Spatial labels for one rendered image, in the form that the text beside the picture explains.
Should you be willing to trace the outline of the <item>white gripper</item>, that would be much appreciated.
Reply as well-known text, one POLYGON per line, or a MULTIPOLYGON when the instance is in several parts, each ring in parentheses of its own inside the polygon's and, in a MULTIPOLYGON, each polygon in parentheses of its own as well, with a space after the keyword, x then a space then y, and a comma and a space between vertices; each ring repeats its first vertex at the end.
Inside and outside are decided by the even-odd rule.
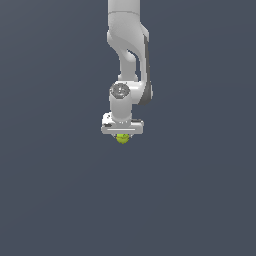
POLYGON ((101 131, 103 134, 128 134, 128 135, 135 135, 135 134, 142 134, 144 127, 144 121, 141 119, 131 119, 124 122, 115 121, 112 118, 112 113, 108 112, 105 113, 102 117, 102 126, 101 131))

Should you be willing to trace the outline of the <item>small yellow-green ball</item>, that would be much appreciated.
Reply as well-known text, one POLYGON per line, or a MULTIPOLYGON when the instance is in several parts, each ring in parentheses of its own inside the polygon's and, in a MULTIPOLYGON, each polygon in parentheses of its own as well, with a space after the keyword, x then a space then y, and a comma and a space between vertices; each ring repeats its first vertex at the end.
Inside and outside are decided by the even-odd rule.
POLYGON ((130 136, 128 134, 118 134, 116 136, 116 140, 121 143, 121 144, 125 144, 129 141, 130 136))

